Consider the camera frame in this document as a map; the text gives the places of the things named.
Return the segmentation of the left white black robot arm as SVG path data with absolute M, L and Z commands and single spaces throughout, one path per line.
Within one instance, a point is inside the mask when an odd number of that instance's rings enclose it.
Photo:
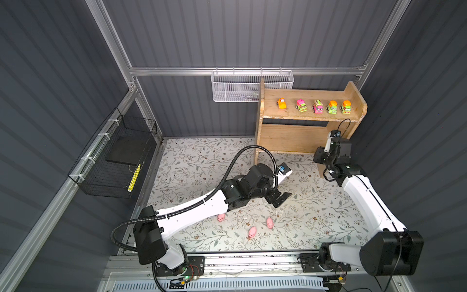
M 278 185 L 292 172 L 285 163 L 279 165 L 277 173 L 265 164 L 257 164 L 247 175 L 226 180 L 210 199 L 197 198 L 168 209 L 143 208 L 138 219 L 146 221 L 133 227 L 139 263 L 159 262 L 170 270 L 187 266 L 185 249 L 170 241 L 173 235 L 209 217 L 242 208 L 253 199 L 264 198 L 275 208 L 280 207 L 291 194 L 280 192 Z

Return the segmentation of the orange toy car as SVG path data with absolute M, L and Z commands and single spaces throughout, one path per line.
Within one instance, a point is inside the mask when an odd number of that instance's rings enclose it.
M 287 109 L 287 103 L 286 103 L 285 99 L 283 99 L 283 98 L 278 99 L 278 101 L 277 101 L 277 106 L 278 106 L 278 108 L 279 108 L 280 110 L 285 110 L 285 109 Z

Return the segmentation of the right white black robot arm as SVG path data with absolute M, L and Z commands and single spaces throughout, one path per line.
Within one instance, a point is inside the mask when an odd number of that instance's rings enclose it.
M 325 147 L 314 156 L 325 167 L 323 177 L 336 182 L 350 196 L 370 236 L 366 244 L 324 243 L 323 262 L 359 266 L 371 276 L 411 276 L 415 274 L 424 240 L 417 231 L 409 231 L 396 218 L 373 188 L 366 172 L 351 163 L 351 141 L 330 136 Z

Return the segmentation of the pink green striped toy truck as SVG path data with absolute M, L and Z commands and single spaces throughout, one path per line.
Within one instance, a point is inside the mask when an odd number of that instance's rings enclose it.
M 313 113 L 322 114 L 323 113 L 323 103 L 321 100 L 315 100 L 313 104 Z

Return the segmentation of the orange green mixer toy truck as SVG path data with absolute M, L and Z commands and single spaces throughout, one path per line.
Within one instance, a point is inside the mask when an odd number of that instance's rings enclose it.
M 337 110 L 338 110 L 338 103 L 337 103 L 337 101 L 335 101 L 335 100 L 329 101 L 329 103 L 328 103 L 328 105 L 327 105 L 327 112 L 328 112 L 328 114 L 337 114 Z

